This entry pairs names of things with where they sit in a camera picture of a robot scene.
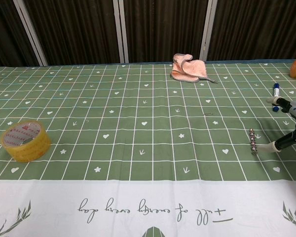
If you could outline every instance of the cloth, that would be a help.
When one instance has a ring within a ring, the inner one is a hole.
[[[193,60],[190,54],[177,53],[173,56],[173,68],[171,77],[179,81],[198,82],[200,79],[209,80],[217,83],[215,80],[207,77],[205,63],[201,60]]]

